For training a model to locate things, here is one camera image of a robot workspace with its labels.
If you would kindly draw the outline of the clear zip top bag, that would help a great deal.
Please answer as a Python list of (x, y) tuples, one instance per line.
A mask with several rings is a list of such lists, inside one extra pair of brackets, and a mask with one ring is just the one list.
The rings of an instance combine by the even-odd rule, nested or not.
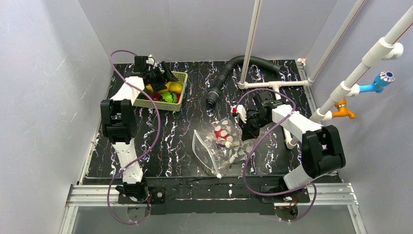
[[(227, 129), (229, 137), (226, 140), (215, 138), (213, 132), (216, 126)], [(242, 141), (241, 135), (238, 124), (227, 117), (205, 129), (193, 131), (193, 153), (208, 175), (222, 178), (232, 165), (245, 161), (257, 140)]]

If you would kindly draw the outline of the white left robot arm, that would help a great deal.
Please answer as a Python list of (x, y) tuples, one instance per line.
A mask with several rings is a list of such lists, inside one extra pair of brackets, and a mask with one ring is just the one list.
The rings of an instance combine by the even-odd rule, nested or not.
[(119, 91), (101, 101), (100, 111), (102, 133), (115, 148), (121, 166), (123, 183), (116, 189), (122, 195), (142, 202), (147, 199), (149, 192), (135, 151), (137, 123), (133, 104), (139, 95), (144, 95), (155, 106), (150, 95), (166, 89), (166, 83), (177, 81), (177, 78), (170, 70), (161, 71), (151, 55), (135, 56), (133, 68), (136, 75), (124, 78)]

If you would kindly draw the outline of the yellow fake banana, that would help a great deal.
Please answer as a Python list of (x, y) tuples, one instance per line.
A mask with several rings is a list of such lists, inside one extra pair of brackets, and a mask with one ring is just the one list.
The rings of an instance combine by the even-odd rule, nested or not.
[(163, 94), (165, 92), (169, 91), (171, 82), (167, 82), (166, 84), (157, 84), (155, 86), (152, 86), (150, 84), (146, 85), (145, 88), (150, 92), (150, 93), (159, 93)]

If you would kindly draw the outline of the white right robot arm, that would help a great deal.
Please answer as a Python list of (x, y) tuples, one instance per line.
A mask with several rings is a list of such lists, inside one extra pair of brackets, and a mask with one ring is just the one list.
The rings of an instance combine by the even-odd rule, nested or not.
[(275, 99), (268, 88), (257, 88), (254, 96), (255, 110), (246, 110), (240, 102), (232, 107), (231, 113), (238, 120), (242, 130), (242, 140), (257, 139), (255, 150), (263, 141), (259, 137), (262, 127), (275, 123), (290, 134), (297, 137), (301, 143), (301, 163), (288, 174), (284, 175), (275, 189), (267, 193), (254, 191), (260, 196), (279, 196), (303, 189), (315, 179), (346, 165), (338, 129), (333, 126), (323, 126), (296, 111), (296, 104), (287, 96)]

